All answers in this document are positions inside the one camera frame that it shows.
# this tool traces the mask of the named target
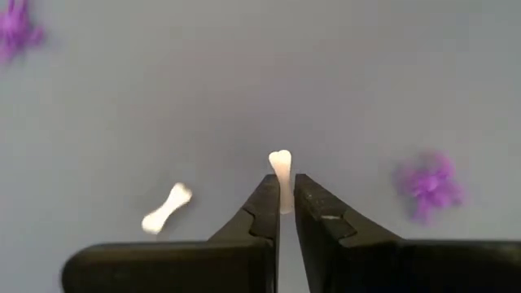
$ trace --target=purple object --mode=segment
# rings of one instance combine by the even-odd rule
[[[448,208],[462,203],[462,192],[453,179],[453,167],[439,153],[423,156],[420,166],[400,170],[403,193],[418,201],[414,218],[428,223],[433,208]]]
[[[7,11],[0,13],[0,62],[10,61],[27,46],[39,45],[43,35],[43,28],[29,19],[28,0],[19,6],[9,0]]]

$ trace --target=white dog bone toy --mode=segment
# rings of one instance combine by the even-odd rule
[[[141,227],[150,234],[158,234],[169,216],[178,208],[187,204],[192,198],[192,191],[182,183],[176,183],[170,191],[169,197],[161,207],[143,218]]]
[[[290,187],[291,153],[287,150],[274,151],[269,154],[268,160],[280,185],[280,213],[290,213],[295,201]]]

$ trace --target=gray surface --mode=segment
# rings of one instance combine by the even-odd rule
[[[207,238],[280,148],[404,237],[521,238],[520,1],[34,2],[49,45],[0,68],[2,292],[59,292],[77,249],[155,240],[140,220],[176,181],[195,200],[165,238]],[[427,228],[388,182],[424,147],[470,198]],[[293,226],[282,293],[307,290]]]

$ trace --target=small white bone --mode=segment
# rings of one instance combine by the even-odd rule
[[[290,187],[291,153],[287,150],[274,151],[269,154],[268,160],[280,185],[280,213],[290,213],[293,211],[295,201]]]
[[[163,229],[163,225],[169,216],[178,208],[187,204],[191,198],[192,191],[186,188],[184,184],[176,183],[163,205],[143,218],[141,222],[143,231],[158,234]]]

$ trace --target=purple toy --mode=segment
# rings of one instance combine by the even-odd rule
[[[7,11],[0,13],[0,62],[13,59],[27,46],[35,46],[43,40],[43,29],[31,24],[28,0],[19,7],[9,0]]]
[[[462,192],[453,179],[449,160],[439,153],[423,156],[417,168],[400,170],[400,189],[418,201],[414,218],[428,223],[433,208],[447,208],[462,203]]]

